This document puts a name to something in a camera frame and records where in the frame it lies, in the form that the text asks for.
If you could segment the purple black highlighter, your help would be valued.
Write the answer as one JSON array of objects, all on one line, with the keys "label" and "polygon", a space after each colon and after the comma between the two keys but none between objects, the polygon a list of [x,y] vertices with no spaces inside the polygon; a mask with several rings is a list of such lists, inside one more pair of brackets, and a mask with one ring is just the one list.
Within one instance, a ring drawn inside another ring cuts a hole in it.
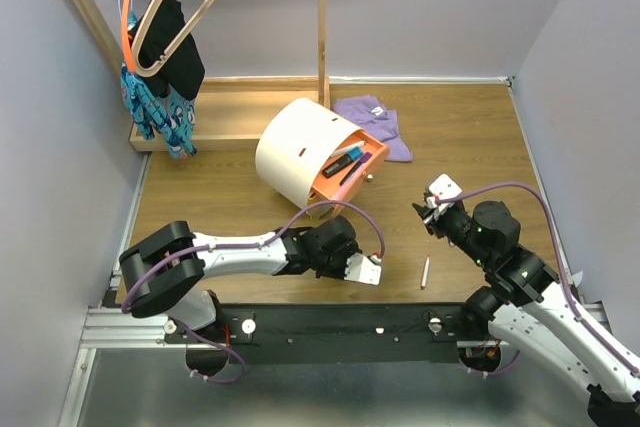
[{"label": "purple black highlighter", "polygon": [[343,186],[345,185],[349,179],[355,175],[355,173],[362,167],[364,166],[373,156],[373,154],[371,152],[365,152],[354,164],[353,166],[350,168],[350,170],[346,173],[346,175],[342,178],[342,180],[340,181],[339,185]]}]

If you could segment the salmon pink drawer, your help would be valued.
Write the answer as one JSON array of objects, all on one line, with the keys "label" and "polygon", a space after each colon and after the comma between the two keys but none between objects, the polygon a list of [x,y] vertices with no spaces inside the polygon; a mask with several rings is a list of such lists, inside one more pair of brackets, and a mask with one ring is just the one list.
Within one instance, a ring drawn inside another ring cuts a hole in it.
[{"label": "salmon pink drawer", "polygon": [[312,183],[307,201],[309,205],[325,200],[349,202],[364,186],[367,178],[380,170],[390,153],[390,148],[365,130],[353,132],[335,150],[344,150],[358,142],[363,143],[361,146],[363,156],[330,178],[327,178],[323,171],[342,155],[332,156],[331,153],[325,160]]}]

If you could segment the blue black highlighter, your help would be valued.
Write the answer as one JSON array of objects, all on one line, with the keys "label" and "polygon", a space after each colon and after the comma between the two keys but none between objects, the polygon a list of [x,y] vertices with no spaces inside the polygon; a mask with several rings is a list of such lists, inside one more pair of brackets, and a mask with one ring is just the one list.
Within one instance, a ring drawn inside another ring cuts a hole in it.
[{"label": "blue black highlighter", "polygon": [[353,164],[355,161],[360,159],[364,151],[361,147],[354,147],[349,151],[345,152],[341,156],[337,157],[333,160],[329,165],[327,165],[323,170],[322,174],[325,178],[331,178],[336,175],[338,172]]}]

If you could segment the white round drawer organizer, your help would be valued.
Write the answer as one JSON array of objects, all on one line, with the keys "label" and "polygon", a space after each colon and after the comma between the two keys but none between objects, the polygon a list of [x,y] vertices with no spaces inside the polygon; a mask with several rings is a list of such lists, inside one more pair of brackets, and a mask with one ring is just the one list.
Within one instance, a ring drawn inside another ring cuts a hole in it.
[{"label": "white round drawer organizer", "polygon": [[330,109],[298,98],[276,114],[262,133],[255,153],[256,171],[302,209],[330,155],[360,130]]}]

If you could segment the pink highlighter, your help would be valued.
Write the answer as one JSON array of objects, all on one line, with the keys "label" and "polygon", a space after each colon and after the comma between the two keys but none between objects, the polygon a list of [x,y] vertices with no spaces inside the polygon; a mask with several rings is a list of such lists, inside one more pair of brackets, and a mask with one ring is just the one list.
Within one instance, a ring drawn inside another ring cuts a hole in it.
[{"label": "pink highlighter", "polygon": [[332,200],[349,202],[359,191],[362,184],[362,176],[355,174],[349,181],[340,186],[332,196]]}]

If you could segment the grey white marker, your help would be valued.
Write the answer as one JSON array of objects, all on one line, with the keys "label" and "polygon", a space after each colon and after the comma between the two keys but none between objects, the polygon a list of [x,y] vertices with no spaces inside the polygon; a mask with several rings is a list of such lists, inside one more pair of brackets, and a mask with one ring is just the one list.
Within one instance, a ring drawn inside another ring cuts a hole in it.
[{"label": "grey white marker", "polygon": [[344,154],[346,154],[346,153],[348,153],[348,152],[352,151],[352,150],[353,150],[353,149],[355,149],[355,148],[360,148],[360,147],[362,147],[363,145],[364,145],[364,142],[363,142],[363,141],[360,141],[360,142],[356,142],[356,143],[353,143],[353,144],[348,145],[348,146],[345,146],[345,147],[341,147],[341,148],[339,148],[339,149],[336,149],[336,150],[335,150],[335,151],[330,155],[330,157],[331,157],[331,158],[335,158],[335,157],[342,156],[342,155],[344,155]]}]

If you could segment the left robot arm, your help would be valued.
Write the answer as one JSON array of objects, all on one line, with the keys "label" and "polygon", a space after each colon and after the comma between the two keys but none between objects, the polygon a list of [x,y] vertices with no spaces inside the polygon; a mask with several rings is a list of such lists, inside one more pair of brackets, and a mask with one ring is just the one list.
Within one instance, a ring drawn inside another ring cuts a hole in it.
[{"label": "left robot arm", "polygon": [[179,333],[201,342],[223,338],[226,321],[215,293],[198,288],[208,278],[240,274],[302,275],[376,285],[380,268],[366,257],[343,216],[316,227],[288,227],[253,237],[194,233],[172,222],[125,251],[123,312],[135,318],[167,315]]}]

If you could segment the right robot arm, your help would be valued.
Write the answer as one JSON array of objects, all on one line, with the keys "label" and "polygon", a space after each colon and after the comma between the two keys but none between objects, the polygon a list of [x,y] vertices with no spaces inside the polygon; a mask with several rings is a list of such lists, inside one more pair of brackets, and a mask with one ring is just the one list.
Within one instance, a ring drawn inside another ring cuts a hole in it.
[{"label": "right robot arm", "polygon": [[485,201],[472,212],[462,202],[414,209],[429,234],[447,239],[484,272],[486,286],[465,301],[459,317],[467,336],[491,333],[563,375],[586,396],[595,425],[638,425],[638,356],[520,244],[521,225],[504,203]]}]

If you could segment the red tipped white pencil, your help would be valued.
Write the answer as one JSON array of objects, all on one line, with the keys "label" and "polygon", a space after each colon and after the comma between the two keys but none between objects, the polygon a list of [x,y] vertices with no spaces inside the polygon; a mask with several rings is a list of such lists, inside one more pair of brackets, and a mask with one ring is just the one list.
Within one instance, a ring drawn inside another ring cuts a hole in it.
[{"label": "red tipped white pencil", "polygon": [[426,285],[427,285],[427,281],[428,281],[429,268],[430,268],[430,256],[427,256],[426,259],[425,259],[425,262],[424,262],[423,272],[422,272],[422,276],[421,276],[421,282],[420,282],[420,289],[421,290],[426,289]]}]

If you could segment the purple cloth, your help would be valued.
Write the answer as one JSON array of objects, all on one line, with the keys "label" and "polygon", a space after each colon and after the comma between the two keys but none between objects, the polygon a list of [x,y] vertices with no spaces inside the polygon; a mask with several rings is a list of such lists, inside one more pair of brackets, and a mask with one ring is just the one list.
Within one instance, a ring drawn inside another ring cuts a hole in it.
[{"label": "purple cloth", "polygon": [[413,161],[413,153],[400,135],[397,111],[387,109],[377,97],[364,95],[339,99],[333,111],[387,145],[390,149],[387,161]]}]

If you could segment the blue patterned garment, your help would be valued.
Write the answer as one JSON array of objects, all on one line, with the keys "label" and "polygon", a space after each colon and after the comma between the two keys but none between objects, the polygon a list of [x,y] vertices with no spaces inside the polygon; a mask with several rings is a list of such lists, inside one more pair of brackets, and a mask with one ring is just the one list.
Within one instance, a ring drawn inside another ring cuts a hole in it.
[{"label": "blue patterned garment", "polygon": [[[181,4],[176,0],[165,0],[156,15],[140,51],[142,64],[153,62],[185,24]],[[134,125],[146,140],[161,137],[174,159],[197,154],[192,141],[195,98],[204,73],[192,35],[183,40],[154,76],[141,77],[125,64],[121,66],[121,95]]]}]

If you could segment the orange clothes hanger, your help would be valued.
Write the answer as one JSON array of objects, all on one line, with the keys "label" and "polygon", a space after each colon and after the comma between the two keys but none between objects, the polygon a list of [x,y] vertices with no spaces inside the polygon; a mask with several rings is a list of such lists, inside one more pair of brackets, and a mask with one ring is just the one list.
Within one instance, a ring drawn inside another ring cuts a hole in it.
[{"label": "orange clothes hanger", "polygon": [[136,64],[135,64],[134,56],[132,52],[133,36],[130,33],[130,28],[134,27],[136,24],[136,20],[130,19],[130,15],[133,13],[132,1],[133,0],[122,0],[120,35],[121,35],[122,52],[123,52],[123,57],[124,57],[126,67],[130,72],[135,73]]}]

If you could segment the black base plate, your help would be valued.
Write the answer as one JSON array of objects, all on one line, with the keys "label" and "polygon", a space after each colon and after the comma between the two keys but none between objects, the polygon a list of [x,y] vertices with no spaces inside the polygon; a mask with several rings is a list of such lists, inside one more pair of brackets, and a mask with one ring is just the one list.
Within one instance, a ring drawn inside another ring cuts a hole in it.
[{"label": "black base plate", "polygon": [[225,304],[222,317],[205,336],[230,340],[251,366],[463,361],[494,371],[510,355],[455,302]]}]

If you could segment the wooden rack frame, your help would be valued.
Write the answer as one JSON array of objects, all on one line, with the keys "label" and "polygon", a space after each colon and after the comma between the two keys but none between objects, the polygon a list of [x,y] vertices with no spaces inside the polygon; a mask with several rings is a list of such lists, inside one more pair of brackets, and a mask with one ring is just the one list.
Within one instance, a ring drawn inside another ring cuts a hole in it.
[{"label": "wooden rack frame", "polygon": [[[72,1],[109,67],[119,74],[121,48],[95,0]],[[205,79],[196,100],[192,140],[198,150],[254,148],[269,121],[288,103],[303,96],[330,106],[326,75],[326,0],[317,0],[317,75]]]}]

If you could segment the aluminium rail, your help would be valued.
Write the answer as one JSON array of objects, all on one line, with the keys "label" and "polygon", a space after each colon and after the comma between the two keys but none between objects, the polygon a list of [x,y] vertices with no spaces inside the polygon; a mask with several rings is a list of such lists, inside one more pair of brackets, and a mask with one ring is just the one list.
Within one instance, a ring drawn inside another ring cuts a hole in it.
[{"label": "aluminium rail", "polygon": [[[560,342],[569,347],[581,344],[600,345],[588,329],[569,315],[568,307],[553,310],[550,306],[529,305],[528,310],[501,307],[489,327],[506,325],[506,334],[498,334],[508,343],[507,334],[522,334],[525,340]],[[491,334],[482,327],[467,325],[457,303],[408,304],[227,304],[223,305],[223,323],[230,331],[231,345],[265,344],[267,338],[289,342],[302,337],[346,341],[347,336],[384,336],[402,338],[409,334],[426,335],[427,340],[455,343],[458,347],[495,346]],[[90,309],[87,314],[83,342],[95,348],[107,348],[115,342],[133,345],[151,343],[179,344],[188,334],[165,314],[136,319],[118,309]]]}]

